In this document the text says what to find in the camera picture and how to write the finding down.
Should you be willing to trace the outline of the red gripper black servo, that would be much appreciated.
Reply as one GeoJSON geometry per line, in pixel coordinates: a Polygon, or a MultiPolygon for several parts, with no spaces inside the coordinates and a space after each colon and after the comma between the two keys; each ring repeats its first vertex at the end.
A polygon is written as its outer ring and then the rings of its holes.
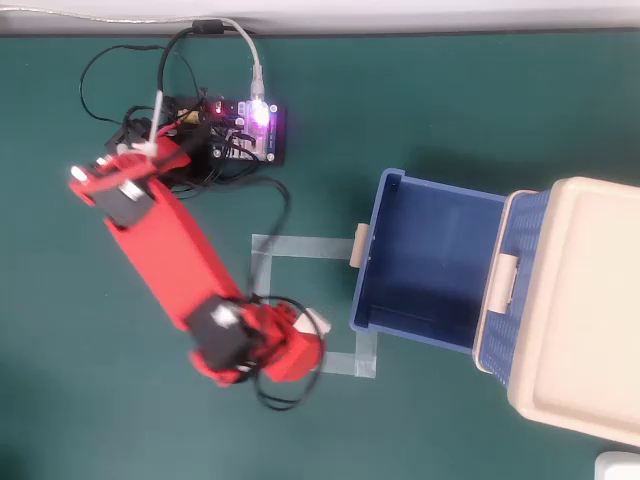
{"type": "Polygon", "coordinates": [[[324,341],[304,308],[278,301],[247,304],[211,298],[187,318],[195,350],[192,364],[222,387],[243,383],[259,373],[276,382],[303,379],[320,363],[324,341]]]}

